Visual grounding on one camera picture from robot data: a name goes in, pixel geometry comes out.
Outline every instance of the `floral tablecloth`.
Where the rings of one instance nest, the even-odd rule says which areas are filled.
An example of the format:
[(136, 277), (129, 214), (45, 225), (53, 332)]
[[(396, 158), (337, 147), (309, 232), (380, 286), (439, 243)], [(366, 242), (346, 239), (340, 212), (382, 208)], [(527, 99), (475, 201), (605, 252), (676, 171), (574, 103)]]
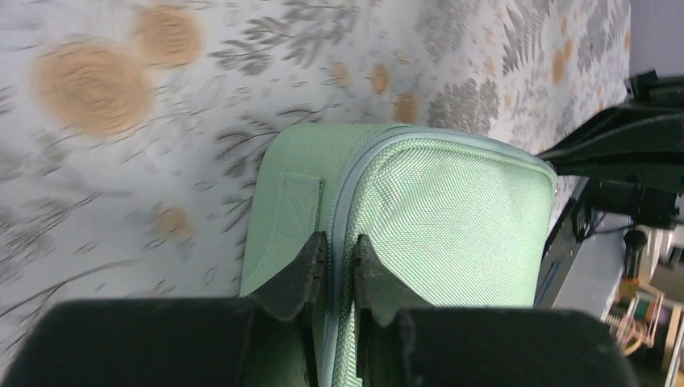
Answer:
[(399, 121), (549, 147), (624, 99), (629, 12), (0, 0), (0, 368), (60, 300), (236, 294), (257, 169), (289, 125)]

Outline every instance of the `flower pattern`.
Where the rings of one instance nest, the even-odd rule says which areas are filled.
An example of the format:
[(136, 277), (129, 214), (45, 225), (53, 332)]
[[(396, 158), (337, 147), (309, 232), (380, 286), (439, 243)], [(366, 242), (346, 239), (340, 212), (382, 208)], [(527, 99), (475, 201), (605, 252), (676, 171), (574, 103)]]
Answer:
[(288, 126), (552, 146), (625, 98), (629, 15), (628, 0), (0, 0), (0, 371), (62, 299), (235, 295), (257, 172)]

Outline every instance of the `zipper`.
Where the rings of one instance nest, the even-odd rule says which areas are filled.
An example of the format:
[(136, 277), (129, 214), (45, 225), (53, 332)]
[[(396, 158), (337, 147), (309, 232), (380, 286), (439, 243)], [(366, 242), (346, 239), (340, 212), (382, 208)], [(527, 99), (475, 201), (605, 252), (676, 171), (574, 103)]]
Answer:
[(331, 221), (328, 224), (330, 230), (327, 283), (328, 300), (325, 310), (325, 321), (323, 329), (323, 361), (321, 364), (321, 385), (332, 387), (332, 374), (335, 365), (335, 354), (337, 350), (337, 336), (340, 330), (340, 312), (342, 308), (342, 280), (344, 279), (344, 246), (346, 244), (346, 233), (349, 221), (352, 201), (356, 192), (357, 184), (363, 175), (366, 167), (373, 158), (388, 146), (404, 141), (406, 139), (438, 139), (448, 142), (458, 142), (459, 144), (469, 145), (475, 148), (486, 149), (506, 156), (514, 157), (518, 160), (537, 164), (542, 168), (553, 169), (549, 165), (525, 151), (512, 145), (501, 143), (494, 139), (487, 139), (468, 133), (457, 132), (449, 129), (421, 128), (410, 126), (388, 127), (378, 137), (368, 142), (354, 158), (352, 163), (344, 169), (342, 179), (333, 200)]

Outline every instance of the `green mesh panel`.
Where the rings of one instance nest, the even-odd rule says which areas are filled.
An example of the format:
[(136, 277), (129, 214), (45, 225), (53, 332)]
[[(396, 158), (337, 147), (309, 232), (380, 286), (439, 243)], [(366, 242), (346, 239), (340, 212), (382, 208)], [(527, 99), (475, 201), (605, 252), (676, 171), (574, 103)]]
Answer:
[(349, 219), (334, 385), (361, 386), (347, 259), (357, 235), (370, 235), (382, 263), (434, 305), (532, 306), (555, 179), (538, 164), (433, 139), (378, 154)]

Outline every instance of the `green pouch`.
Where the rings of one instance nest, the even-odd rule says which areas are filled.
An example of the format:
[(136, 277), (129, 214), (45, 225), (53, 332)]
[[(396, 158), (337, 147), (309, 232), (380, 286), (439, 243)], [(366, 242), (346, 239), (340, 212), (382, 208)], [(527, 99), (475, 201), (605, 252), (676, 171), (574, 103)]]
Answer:
[[(261, 165), (240, 295), (287, 266), (312, 232), (326, 231), (319, 380), (360, 386), (349, 259), (357, 236), (369, 235), (382, 263), (435, 306), (532, 307), (556, 179), (535, 156), (457, 131), (290, 127)], [(301, 369), (300, 353), (282, 367)], [(273, 383), (306, 385), (288, 380)]]

